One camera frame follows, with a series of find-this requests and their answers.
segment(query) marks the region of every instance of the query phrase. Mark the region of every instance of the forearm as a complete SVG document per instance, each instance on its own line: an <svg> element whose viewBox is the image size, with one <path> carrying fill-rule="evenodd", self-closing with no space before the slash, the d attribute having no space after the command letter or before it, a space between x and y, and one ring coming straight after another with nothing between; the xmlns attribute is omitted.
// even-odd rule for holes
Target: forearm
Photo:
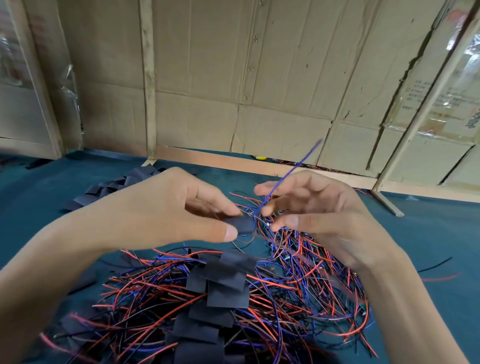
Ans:
<svg viewBox="0 0 480 364"><path fill-rule="evenodd" d="M40 231L0 271L0 350L17 363L80 274L99 256L60 224Z"/></svg>
<svg viewBox="0 0 480 364"><path fill-rule="evenodd" d="M360 273L392 363L468 363L405 253Z"/></svg>

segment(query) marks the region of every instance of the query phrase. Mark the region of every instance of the wooden stick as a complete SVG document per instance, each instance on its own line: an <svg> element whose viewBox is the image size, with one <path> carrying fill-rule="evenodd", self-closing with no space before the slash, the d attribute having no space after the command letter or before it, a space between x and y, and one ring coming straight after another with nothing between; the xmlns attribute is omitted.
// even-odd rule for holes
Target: wooden stick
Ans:
<svg viewBox="0 0 480 364"><path fill-rule="evenodd" d="M152 0L140 1L148 159L156 159L155 56Z"/></svg>
<svg viewBox="0 0 480 364"><path fill-rule="evenodd" d="M433 104L435 103L441 91L443 90L446 83L448 82L450 76L455 71L458 62L461 60L463 56L463 53L470 46L473 40L473 37L478 32L478 29L480 27L479 16L480 16L480 12L477 11L475 18L468 25L467 30L465 31L459 43L455 47L455 50L453 51L450 58L448 59L448 62L446 63L445 67L440 71L440 74L438 75L436 81L433 83L433 86L429 90L427 97L425 98L422 105L420 106L420 109L417 111L417 114L413 118L412 122L408 126L405 133L403 134L400 144L395 149L387 165L385 166L385 169L380 175L377 183L373 187L374 191L379 192L382 190L384 184L386 183L386 181L388 181L388 178L392 174L395 166L398 164L398 162L400 161L400 158L405 153L407 146L412 141L413 137L415 136L418 129L422 125L428 113L430 112Z"/></svg>
<svg viewBox="0 0 480 364"><path fill-rule="evenodd" d="M50 137L53 155L55 158L60 158L65 154L65 149L63 147L59 126L57 124L57 118L53 112L50 95L48 94L47 83L45 82L36 52L35 42L30 29L30 24L28 23L23 0L8 0L7 5L20 48L22 49L22 54L25 58L28 72L30 73L30 78L32 79L36 97L40 104L43 120Z"/></svg>

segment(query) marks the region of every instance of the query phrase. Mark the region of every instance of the person's right hand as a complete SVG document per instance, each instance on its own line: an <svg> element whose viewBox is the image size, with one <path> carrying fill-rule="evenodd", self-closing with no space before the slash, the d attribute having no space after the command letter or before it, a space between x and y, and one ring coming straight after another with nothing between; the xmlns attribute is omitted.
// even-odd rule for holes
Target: person's right hand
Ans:
<svg viewBox="0 0 480 364"><path fill-rule="evenodd" d="M255 187L267 195L275 181ZM283 226L306 232L349 268L360 271L390 264L405 253L373 218L357 193L347 184L312 171L288 176L262 208L269 216L283 211L270 227Z"/></svg>

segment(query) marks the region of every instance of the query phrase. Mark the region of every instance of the fingernail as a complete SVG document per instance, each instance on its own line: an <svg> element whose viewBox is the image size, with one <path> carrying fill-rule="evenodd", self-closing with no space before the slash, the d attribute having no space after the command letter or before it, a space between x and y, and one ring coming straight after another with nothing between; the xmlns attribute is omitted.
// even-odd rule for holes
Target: fingernail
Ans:
<svg viewBox="0 0 480 364"><path fill-rule="evenodd" d="M234 226L228 225L227 226L227 232L225 233L225 239L224 241L230 242L232 240L235 240L238 236L238 231Z"/></svg>
<svg viewBox="0 0 480 364"><path fill-rule="evenodd" d="M296 229L299 225L299 217L297 215L285 216L285 225L291 229Z"/></svg>

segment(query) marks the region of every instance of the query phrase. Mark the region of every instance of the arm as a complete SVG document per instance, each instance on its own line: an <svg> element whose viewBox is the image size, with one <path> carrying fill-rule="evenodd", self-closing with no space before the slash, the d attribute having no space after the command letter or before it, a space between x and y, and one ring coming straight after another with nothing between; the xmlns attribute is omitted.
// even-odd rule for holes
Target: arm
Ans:
<svg viewBox="0 0 480 364"><path fill-rule="evenodd" d="M101 255L184 240L234 240L234 227L205 217L218 213L241 215L218 188L171 168L47 225L0 271L1 362L21 360Z"/></svg>
<svg viewBox="0 0 480 364"><path fill-rule="evenodd" d="M275 182L255 187L268 194ZM468 363L412 262L342 182L310 171L287 177L262 214L286 210L271 226L310 233L359 275L392 363Z"/></svg>

